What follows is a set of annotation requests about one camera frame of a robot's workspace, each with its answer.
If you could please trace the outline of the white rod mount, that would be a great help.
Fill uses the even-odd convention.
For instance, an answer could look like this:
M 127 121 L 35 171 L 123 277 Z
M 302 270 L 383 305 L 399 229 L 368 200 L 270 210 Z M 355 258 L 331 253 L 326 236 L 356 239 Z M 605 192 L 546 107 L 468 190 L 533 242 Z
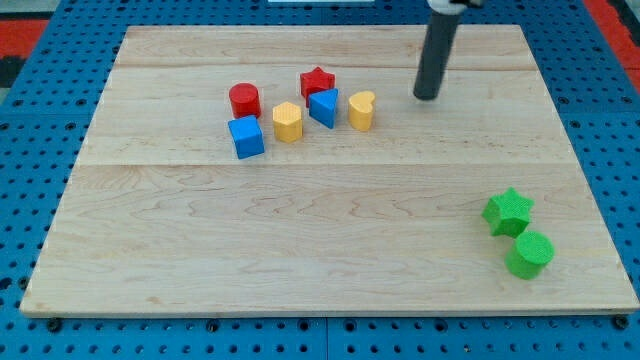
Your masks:
M 432 11 L 441 15 L 460 15 L 469 8 L 482 8 L 484 0 L 427 0 Z

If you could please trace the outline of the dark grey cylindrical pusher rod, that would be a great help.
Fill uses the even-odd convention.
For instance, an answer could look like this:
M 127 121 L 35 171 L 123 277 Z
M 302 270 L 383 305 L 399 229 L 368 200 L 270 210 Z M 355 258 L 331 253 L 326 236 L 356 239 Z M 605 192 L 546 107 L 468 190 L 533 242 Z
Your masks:
M 460 14 L 431 13 L 413 89 L 417 99 L 438 97 L 460 18 Z

